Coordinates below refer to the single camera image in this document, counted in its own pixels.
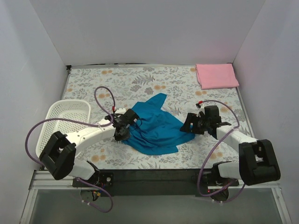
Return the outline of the teal blue t shirt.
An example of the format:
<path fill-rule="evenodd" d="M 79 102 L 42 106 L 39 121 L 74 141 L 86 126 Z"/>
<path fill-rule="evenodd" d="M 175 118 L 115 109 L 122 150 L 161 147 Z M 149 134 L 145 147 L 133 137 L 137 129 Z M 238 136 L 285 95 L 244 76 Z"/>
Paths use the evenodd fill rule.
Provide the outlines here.
<path fill-rule="evenodd" d="M 169 112 L 161 110 L 167 95 L 159 93 L 146 102 L 137 102 L 132 110 L 139 120 L 129 127 L 130 138 L 122 143 L 146 155 L 177 153 L 177 146 L 195 138 L 193 133 L 181 132 L 183 123 Z"/>

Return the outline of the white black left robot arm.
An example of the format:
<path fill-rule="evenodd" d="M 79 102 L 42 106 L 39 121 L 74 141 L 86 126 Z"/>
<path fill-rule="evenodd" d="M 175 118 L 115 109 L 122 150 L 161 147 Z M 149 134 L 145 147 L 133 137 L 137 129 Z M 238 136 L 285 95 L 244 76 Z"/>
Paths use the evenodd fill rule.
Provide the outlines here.
<path fill-rule="evenodd" d="M 104 139 L 127 140 L 130 138 L 129 127 L 139 119 L 133 110 L 121 108 L 116 114 L 107 115 L 82 130 L 68 134 L 57 131 L 50 136 L 39 159 L 55 180 L 69 175 L 83 179 L 90 187 L 96 186 L 100 180 L 98 168 L 89 161 L 79 160 L 78 154 Z"/>

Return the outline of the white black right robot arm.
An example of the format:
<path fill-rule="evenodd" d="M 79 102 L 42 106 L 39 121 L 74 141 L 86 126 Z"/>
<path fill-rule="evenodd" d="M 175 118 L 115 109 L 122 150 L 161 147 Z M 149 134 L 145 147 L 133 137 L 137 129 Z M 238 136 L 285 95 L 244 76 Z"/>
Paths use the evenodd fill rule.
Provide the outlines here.
<path fill-rule="evenodd" d="M 228 179 L 242 180 L 246 185 L 278 181 L 281 177 L 278 161 L 269 140 L 258 140 L 237 130 L 228 122 L 223 122 L 216 105 L 201 107 L 199 113 L 187 114 L 180 131 L 203 135 L 208 133 L 217 140 L 223 140 L 239 156 L 237 162 L 218 162 L 211 169 L 211 179 L 222 185 Z"/>

